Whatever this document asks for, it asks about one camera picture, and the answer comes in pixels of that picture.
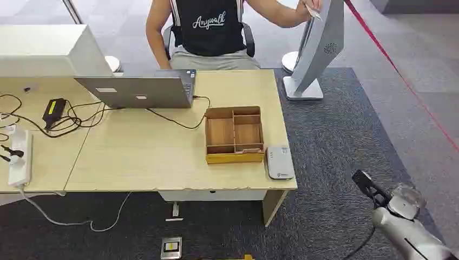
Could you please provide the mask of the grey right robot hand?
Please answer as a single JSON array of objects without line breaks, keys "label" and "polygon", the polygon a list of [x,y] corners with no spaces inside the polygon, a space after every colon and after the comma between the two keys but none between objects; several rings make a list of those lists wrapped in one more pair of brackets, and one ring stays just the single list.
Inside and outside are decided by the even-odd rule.
[{"label": "grey right robot hand", "polygon": [[414,220],[427,204],[420,191],[412,184],[399,183],[391,192],[388,210],[399,217]]}]

